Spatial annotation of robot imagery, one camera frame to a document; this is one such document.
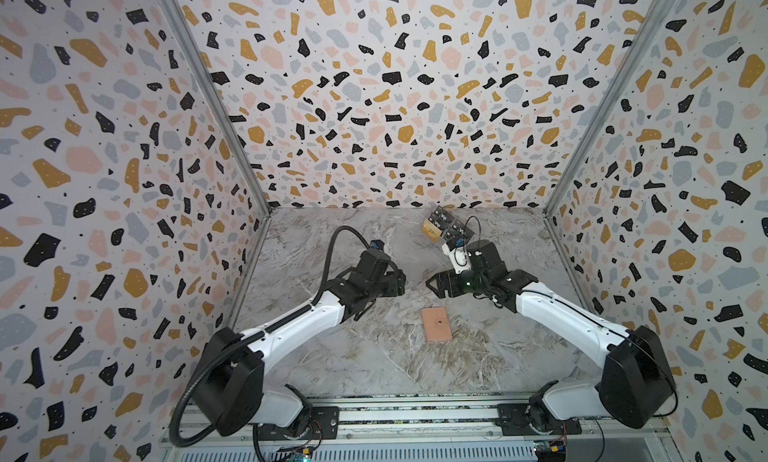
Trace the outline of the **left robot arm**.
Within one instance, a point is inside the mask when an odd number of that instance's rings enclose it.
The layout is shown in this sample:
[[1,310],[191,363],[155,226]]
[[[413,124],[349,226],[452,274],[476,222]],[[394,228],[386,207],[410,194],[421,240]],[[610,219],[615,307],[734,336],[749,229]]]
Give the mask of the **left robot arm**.
[[250,424],[301,436],[312,405],[291,385],[269,385],[269,372],[313,337],[360,319],[377,299],[403,295],[405,284],[405,273],[385,252],[368,248],[355,266],[322,282],[318,299],[256,328],[217,331],[174,412],[172,443],[187,447],[212,432],[230,436]]

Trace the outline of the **tan leather card holder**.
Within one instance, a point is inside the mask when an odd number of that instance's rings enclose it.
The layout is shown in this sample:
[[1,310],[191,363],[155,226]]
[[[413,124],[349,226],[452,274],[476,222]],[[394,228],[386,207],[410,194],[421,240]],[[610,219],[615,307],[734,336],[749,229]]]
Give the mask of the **tan leather card holder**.
[[447,311],[444,307],[421,310],[422,324],[428,343],[444,343],[453,339]]

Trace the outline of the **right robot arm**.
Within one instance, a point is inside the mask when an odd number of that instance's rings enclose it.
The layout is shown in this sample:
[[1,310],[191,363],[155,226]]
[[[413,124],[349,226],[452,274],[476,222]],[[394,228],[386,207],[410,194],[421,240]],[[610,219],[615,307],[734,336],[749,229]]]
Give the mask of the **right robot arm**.
[[461,248],[451,269],[433,275],[426,285],[440,299],[470,294],[531,319],[600,369],[599,377],[587,381],[551,381],[529,398],[517,421],[537,433],[548,434],[573,418],[610,417],[640,429],[679,406],[671,367],[654,330],[611,322],[561,297],[534,275],[508,269],[488,240]]

